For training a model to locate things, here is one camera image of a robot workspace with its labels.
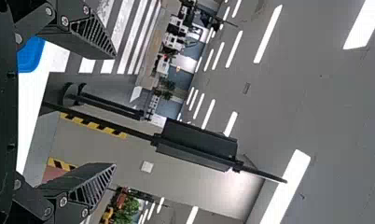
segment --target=ceiling light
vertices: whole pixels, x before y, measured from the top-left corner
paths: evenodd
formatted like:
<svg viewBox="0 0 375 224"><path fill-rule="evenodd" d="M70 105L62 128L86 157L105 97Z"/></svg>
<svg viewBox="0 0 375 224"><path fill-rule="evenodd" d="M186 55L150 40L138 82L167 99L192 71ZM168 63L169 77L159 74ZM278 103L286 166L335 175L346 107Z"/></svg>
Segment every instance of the ceiling light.
<svg viewBox="0 0 375 224"><path fill-rule="evenodd" d="M283 9L283 5L280 5L272 13L269 25L267 26L266 32L264 33L259 49L257 50L257 56L255 56L254 63L260 63L263 57L264 51L266 50L266 47L269 44L271 34L274 31L275 24L277 24L277 21L278 21L278 18L280 17L282 9Z"/></svg>
<svg viewBox="0 0 375 224"><path fill-rule="evenodd" d="M194 206L191 208L190 215L187 218L187 224L193 224L194 219L196 218L197 212L199 211L198 206Z"/></svg>
<svg viewBox="0 0 375 224"><path fill-rule="evenodd" d="M230 7L226 8L225 15L223 15L223 21L226 21L228 19L229 12L230 12Z"/></svg>
<svg viewBox="0 0 375 224"><path fill-rule="evenodd" d="M163 204L164 204L164 198L161 198L160 203L158 205L158 210L156 211L157 213L160 213L160 210L161 210L161 207L162 207Z"/></svg>
<svg viewBox="0 0 375 224"><path fill-rule="evenodd" d="M362 48L368 44L375 29L375 0L366 0L343 49Z"/></svg>
<svg viewBox="0 0 375 224"><path fill-rule="evenodd" d="M208 33L207 41L205 41L206 44L210 42L212 32L214 31L214 28L211 27L210 33Z"/></svg>
<svg viewBox="0 0 375 224"><path fill-rule="evenodd" d="M233 15L231 15L232 18L237 16L238 9L240 9L241 1L242 0L237 0L237 4L236 4L236 7L234 8Z"/></svg>
<svg viewBox="0 0 375 224"><path fill-rule="evenodd" d="M225 42L222 42L222 43L220 44L219 51L218 51L217 54L216 54L216 58L215 58L215 61L214 61L213 67L212 67L213 70L216 69L217 62L219 62L219 58L220 58L220 55L222 54L222 51L223 51L223 48L224 48L224 47L225 47Z"/></svg>
<svg viewBox="0 0 375 224"><path fill-rule="evenodd" d="M279 224L284 218L287 207L295 195L307 167L310 164L310 156L296 150L286 167L283 179L287 184L279 184L271 198L269 206L260 224Z"/></svg>
<svg viewBox="0 0 375 224"><path fill-rule="evenodd" d="M205 129L207 127L208 120L210 119L212 111L214 110L215 102L216 100L212 100L210 107L208 107L207 114L205 115L204 122L202 123L202 126L201 126L202 129Z"/></svg>
<svg viewBox="0 0 375 224"><path fill-rule="evenodd" d="M231 130L233 130L233 127L234 127L234 124L237 120L237 117L238 117L238 113L233 111L233 113L231 113L231 116L230 116L230 119L229 119L229 122L228 122L228 126L226 126L226 129L225 131L223 132L223 134L226 136L226 137L229 137L230 134L231 134Z"/></svg>
<svg viewBox="0 0 375 224"><path fill-rule="evenodd" d="M144 224L144 223L145 223L145 220L146 220L146 217L147 217L147 212L148 212L148 210L146 209L146 210L145 210L145 213L144 213L144 216L142 217L142 222L141 222L141 224Z"/></svg>
<svg viewBox="0 0 375 224"><path fill-rule="evenodd" d="M193 95L193 92L194 92L194 87L191 88L190 93L188 94L187 105L190 103L191 95Z"/></svg>
<svg viewBox="0 0 375 224"><path fill-rule="evenodd" d="M194 106L194 102L196 102L197 94L199 94L199 90L196 90L196 91L194 92L193 99L191 100L190 107L188 108L189 111L191 111L191 109L192 109L193 106Z"/></svg>
<svg viewBox="0 0 375 224"><path fill-rule="evenodd" d="M236 50L238 46L240 45L241 37L243 36L243 31L240 31L237 34L236 40L234 41L233 48L231 49L231 53L229 55L228 61L226 62L226 68L230 68L231 62L233 61L234 54L236 53Z"/></svg>
<svg viewBox="0 0 375 224"><path fill-rule="evenodd" d="M142 214L141 214L141 216L139 216L138 224L141 224L143 217L144 217L144 215L142 215Z"/></svg>
<svg viewBox="0 0 375 224"><path fill-rule="evenodd" d="M210 61L211 61L211 59L212 59L213 54L214 54L214 49L211 49L211 51L210 51L210 55L208 56L208 59L207 59L207 63L206 63L205 66L204 66L204 70L203 70L204 72L207 71L207 69L208 69L208 65L210 65Z"/></svg>
<svg viewBox="0 0 375 224"><path fill-rule="evenodd" d="M147 216L147 220L150 220L152 218L153 210L155 210L155 203L152 203L152 206L150 207L149 215Z"/></svg>
<svg viewBox="0 0 375 224"><path fill-rule="evenodd" d="M194 73L197 73L199 71L199 68L200 68L200 65L201 65L201 61L202 61L202 56L200 57L199 62L197 63L196 71L194 71Z"/></svg>
<svg viewBox="0 0 375 224"><path fill-rule="evenodd" d="M201 95L201 97L200 97L200 101L199 101L199 103L197 104L196 111L194 111L193 119L196 119L197 115L199 114L199 111L200 111L200 108L201 108L202 101L204 100L204 96L205 96L205 93L203 93L203 94Z"/></svg>

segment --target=bolt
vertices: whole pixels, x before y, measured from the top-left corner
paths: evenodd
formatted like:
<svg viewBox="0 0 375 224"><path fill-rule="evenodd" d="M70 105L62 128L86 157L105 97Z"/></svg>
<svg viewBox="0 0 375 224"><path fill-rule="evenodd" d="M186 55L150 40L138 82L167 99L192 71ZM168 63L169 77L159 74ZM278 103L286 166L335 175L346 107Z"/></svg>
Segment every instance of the bolt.
<svg viewBox="0 0 375 224"><path fill-rule="evenodd" d="M66 197L62 197L62 199L60 200L60 207L66 206L67 203L68 200L66 199Z"/></svg>
<svg viewBox="0 0 375 224"><path fill-rule="evenodd" d="M86 217L89 214L89 210L87 208L83 209L82 217Z"/></svg>
<svg viewBox="0 0 375 224"><path fill-rule="evenodd" d="M19 34L15 34L16 43L21 44L22 43L22 36Z"/></svg>
<svg viewBox="0 0 375 224"><path fill-rule="evenodd" d="M51 214L51 208L49 207L49 208L47 208L47 209L45 210L45 217L50 216L50 214Z"/></svg>
<svg viewBox="0 0 375 224"><path fill-rule="evenodd" d="M18 190L19 188L21 188L21 181L20 180L15 180L14 190Z"/></svg>
<svg viewBox="0 0 375 224"><path fill-rule="evenodd" d="M62 16L62 25L63 25L63 26L68 26L68 25L69 25L69 20L68 20L68 18Z"/></svg>
<svg viewBox="0 0 375 224"><path fill-rule="evenodd" d="M8 72L7 73L7 78L10 78L10 79L16 78L16 73L15 72Z"/></svg>
<svg viewBox="0 0 375 224"><path fill-rule="evenodd" d="M85 13L85 15L89 15L90 9L87 6L84 6L83 7L83 13Z"/></svg>
<svg viewBox="0 0 375 224"><path fill-rule="evenodd" d="M51 10L51 8L49 7L46 7L46 14L48 14L48 16L51 16L53 14L53 11Z"/></svg>

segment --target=green plant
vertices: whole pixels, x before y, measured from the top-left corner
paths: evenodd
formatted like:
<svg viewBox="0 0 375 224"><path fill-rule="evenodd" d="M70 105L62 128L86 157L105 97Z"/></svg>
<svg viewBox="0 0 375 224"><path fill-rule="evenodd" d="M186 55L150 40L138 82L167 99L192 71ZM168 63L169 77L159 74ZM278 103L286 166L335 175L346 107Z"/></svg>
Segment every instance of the green plant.
<svg viewBox="0 0 375 224"><path fill-rule="evenodd" d="M115 224L131 224L132 217L138 212L139 203L132 196L128 196L121 210L115 213Z"/></svg>
<svg viewBox="0 0 375 224"><path fill-rule="evenodd" d="M173 97L173 93L170 92L170 91L165 91L165 92L162 94L162 97L164 98L164 100L169 101L169 100L171 100L171 98Z"/></svg>
<svg viewBox="0 0 375 224"><path fill-rule="evenodd" d="M167 79L167 78L161 78L160 79L161 85L163 85L168 91L174 91L175 90L175 82Z"/></svg>
<svg viewBox="0 0 375 224"><path fill-rule="evenodd" d="M162 91L159 91L159 90L155 90L154 93L153 93L155 96L159 96L161 97L163 92Z"/></svg>

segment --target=robotic arm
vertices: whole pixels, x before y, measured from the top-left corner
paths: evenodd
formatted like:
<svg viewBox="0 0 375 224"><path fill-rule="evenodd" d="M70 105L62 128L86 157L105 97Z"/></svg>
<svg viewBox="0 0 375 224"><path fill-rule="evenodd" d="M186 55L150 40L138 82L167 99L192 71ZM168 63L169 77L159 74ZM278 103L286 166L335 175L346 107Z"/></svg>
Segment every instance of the robotic arm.
<svg viewBox="0 0 375 224"><path fill-rule="evenodd" d="M0 223L75 223L95 209L116 166L89 164L38 189L15 171L16 52L34 35L89 59L113 59L116 50L104 25L82 0L0 0Z"/></svg>

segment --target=yellow and black hazard stripe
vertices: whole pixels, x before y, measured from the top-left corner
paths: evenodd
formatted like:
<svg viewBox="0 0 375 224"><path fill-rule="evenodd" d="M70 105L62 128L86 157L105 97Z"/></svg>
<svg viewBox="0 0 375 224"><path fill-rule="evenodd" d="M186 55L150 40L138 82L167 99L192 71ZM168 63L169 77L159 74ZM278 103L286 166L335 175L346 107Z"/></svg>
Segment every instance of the yellow and black hazard stripe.
<svg viewBox="0 0 375 224"><path fill-rule="evenodd" d="M77 168L77 166L75 165L72 165L64 161L51 158L51 157L49 157L48 166L63 169L64 171L67 171L67 172L72 171Z"/></svg>
<svg viewBox="0 0 375 224"><path fill-rule="evenodd" d="M75 117L75 116L72 116L72 115L68 115L66 113L61 113L60 118L72 121L75 124L78 124L80 126L85 126L89 129L96 130L96 131L101 132L101 133L110 134L112 136L115 136L115 137L118 137L118 138L121 138L121 139L127 138L126 133L122 133L122 132L117 131L117 130L112 129L112 128L104 127L104 126L102 126L98 123L94 123L94 122L91 122L89 120L84 120L84 119L81 119L81 118L78 118L78 117Z"/></svg>

